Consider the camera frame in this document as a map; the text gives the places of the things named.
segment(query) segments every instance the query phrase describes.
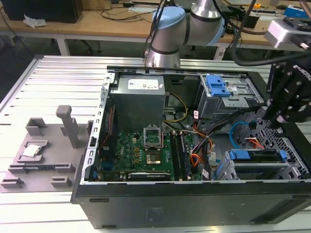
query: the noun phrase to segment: power supply label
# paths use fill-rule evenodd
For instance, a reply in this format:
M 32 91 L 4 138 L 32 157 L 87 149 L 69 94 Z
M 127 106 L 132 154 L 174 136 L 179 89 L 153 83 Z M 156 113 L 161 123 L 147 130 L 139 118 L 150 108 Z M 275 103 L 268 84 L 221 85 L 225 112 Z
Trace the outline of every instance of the power supply label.
M 157 79 L 130 79 L 128 81 L 130 90 L 158 90 L 159 84 Z

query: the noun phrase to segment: robotic arm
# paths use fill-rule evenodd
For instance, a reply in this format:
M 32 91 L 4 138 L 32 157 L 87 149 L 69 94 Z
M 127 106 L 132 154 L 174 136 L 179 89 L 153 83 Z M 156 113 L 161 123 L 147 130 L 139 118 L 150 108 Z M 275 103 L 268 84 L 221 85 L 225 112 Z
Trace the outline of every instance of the robotic arm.
M 224 31 L 225 21 L 212 0 L 198 0 L 189 14 L 180 7 L 165 7 L 160 17 L 154 40 L 145 53 L 148 67 L 180 67 L 181 45 L 207 46 L 216 43 Z

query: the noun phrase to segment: open computer tower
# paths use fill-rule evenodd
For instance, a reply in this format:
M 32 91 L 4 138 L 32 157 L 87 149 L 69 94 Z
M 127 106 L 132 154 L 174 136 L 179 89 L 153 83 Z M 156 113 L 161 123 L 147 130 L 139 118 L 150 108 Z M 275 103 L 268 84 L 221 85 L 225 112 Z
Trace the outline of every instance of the open computer tower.
M 94 228 L 271 224 L 311 204 L 311 145 L 294 123 L 263 119 L 258 73 L 109 67 L 103 78 L 72 195 Z

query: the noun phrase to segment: yellow wire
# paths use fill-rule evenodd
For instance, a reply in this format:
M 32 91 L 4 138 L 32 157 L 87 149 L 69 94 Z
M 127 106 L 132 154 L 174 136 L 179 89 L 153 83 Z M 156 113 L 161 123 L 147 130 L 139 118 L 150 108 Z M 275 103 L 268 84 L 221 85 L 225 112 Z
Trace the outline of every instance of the yellow wire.
M 185 110 L 186 110 L 186 111 L 185 111 L 184 116 L 183 116 L 182 118 L 180 118 L 180 119 L 176 119 L 176 120 L 164 120 L 163 122 L 171 122 L 171 123 L 174 123 L 174 122 L 179 122 L 179 121 L 184 120 L 184 119 L 187 117 L 188 108 L 186 107 L 185 103 L 184 103 L 176 94 L 170 92 L 170 95 L 175 96 L 175 97 L 183 104 L 183 106 L 185 107 Z

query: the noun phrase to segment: cpu chip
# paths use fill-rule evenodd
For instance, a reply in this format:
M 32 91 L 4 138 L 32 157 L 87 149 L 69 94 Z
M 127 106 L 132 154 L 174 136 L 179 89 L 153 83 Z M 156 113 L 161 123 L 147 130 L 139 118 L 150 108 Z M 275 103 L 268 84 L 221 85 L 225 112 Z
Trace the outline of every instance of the cpu chip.
M 161 152 L 157 150 L 148 151 L 146 153 L 146 161 L 148 165 L 160 165 L 161 164 Z

